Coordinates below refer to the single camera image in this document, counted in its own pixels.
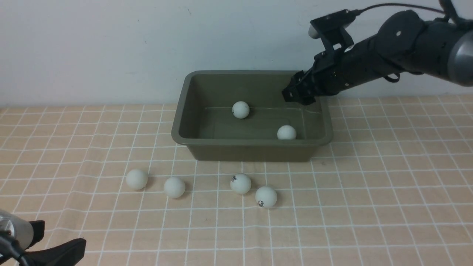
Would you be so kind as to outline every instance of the olive green tray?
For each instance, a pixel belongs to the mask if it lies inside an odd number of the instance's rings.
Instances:
[[[333,138],[325,98],[309,106],[286,103],[281,91],[296,71],[196,71],[185,80],[172,138],[189,148],[196,160],[308,161],[318,146]],[[250,106],[245,119],[232,106]],[[278,140],[289,124],[295,140]]]

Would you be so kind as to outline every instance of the ping pong ball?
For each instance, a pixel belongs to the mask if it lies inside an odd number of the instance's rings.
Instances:
[[[243,119],[250,113],[250,107],[246,102],[236,102],[232,107],[233,115],[238,119]]]
[[[245,174],[236,174],[230,180],[230,188],[237,194],[246,194],[250,191],[251,179]]]
[[[278,140],[296,139],[296,130],[290,125],[284,125],[278,129]]]
[[[271,208],[278,200],[276,191],[269,186],[262,186],[258,188],[254,197],[258,203],[258,206],[261,208]]]
[[[177,199],[185,191],[185,183],[178,177],[170,177],[164,182],[164,193],[173,199]]]
[[[148,174],[139,169],[133,169],[128,172],[125,181],[129,187],[135,190],[140,190],[146,186],[146,183],[148,182]]]

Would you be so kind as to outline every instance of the white grid line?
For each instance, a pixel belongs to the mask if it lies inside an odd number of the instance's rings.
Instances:
[[[360,163],[360,161],[359,161],[358,152],[357,152],[357,150],[356,150],[356,147],[355,147],[354,144],[353,144],[352,146],[353,146],[353,150],[355,151],[355,156],[357,157],[358,166],[359,166],[359,168],[360,168],[361,170],[363,170],[363,168],[361,167],[361,163]],[[366,188],[368,188],[368,183],[366,182],[365,173],[362,172],[361,174],[362,174],[362,176],[363,176],[363,182],[365,182],[365,186],[366,186]],[[386,253],[387,253],[388,257],[389,257],[389,261],[391,262],[391,265],[393,266],[393,265],[394,265],[393,258],[391,257],[391,253],[389,252],[389,248],[387,247],[386,236],[385,236],[385,234],[384,234],[384,232],[383,232],[383,228],[381,227],[381,221],[380,221],[380,219],[379,219],[378,213],[376,212],[376,208],[375,208],[375,206],[374,206],[375,204],[374,204],[374,201],[373,201],[373,197],[371,196],[370,190],[367,189],[367,191],[368,191],[369,201],[371,202],[371,205],[373,206],[373,212],[375,213],[376,221],[377,221],[378,224],[379,224],[379,230],[381,231],[381,236],[383,237],[383,241],[384,241],[384,243],[385,243],[385,245],[386,245]]]
[[[266,162],[264,163],[264,181],[265,181],[265,186],[268,185],[268,174],[266,173]],[[271,213],[270,213],[270,209],[268,209],[268,228],[269,228],[269,245],[270,245],[270,248],[271,248],[271,265],[274,266],[274,249],[272,248],[272,233],[271,233],[271,229],[273,228],[271,226]]]
[[[297,214],[296,214],[296,202],[294,201],[294,190],[292,190],[292,176],[290,174],[291,168],[290,168],[289,163],[288,163],[288,171],[289,171],[289,185],[290,185],[290,190],[291,190],[292,208],[294,210],[294,219],[295,219],[295,222],[296,222],[297,239],[298,239],[298,242],[299,242],[300,262],[301,262],[302,266],[304,266],[304,257],[302,256],[302,248],[301,248],[302,244],[301,244],[301,241],[300,241],[299,223],[297,221]]]

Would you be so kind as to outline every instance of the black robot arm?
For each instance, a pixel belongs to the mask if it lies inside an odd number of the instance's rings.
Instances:
[[[357,44],[345,28],[371,9],[342,10],[312,20],[309,35],[321,38],[325,51],[309,71],[296,73],[282,94],[287,102],[309,105],[315,97],[336,95],[384,78],[398,82],[402,72],[427,74],[473,86],[473,20],[458,17],[450,0],[440,0],[443,18],[424,21],[412,10],[391,16],[378,33]],[[381,4],[418,7],[405,4]]]

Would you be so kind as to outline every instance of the beige checkered tablecloth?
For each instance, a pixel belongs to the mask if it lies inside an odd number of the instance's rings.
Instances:
[[[219,163],[172,140],[175,105],[0,109],[0,208],[46,221],[34,250],[85,238],[83,266],[473,265],[473,96],[332,98],[330,112],[311,162]],[[143,191],[123,183],[132,168]],[[276,208],[232,193],[238,172],[274,187]]]

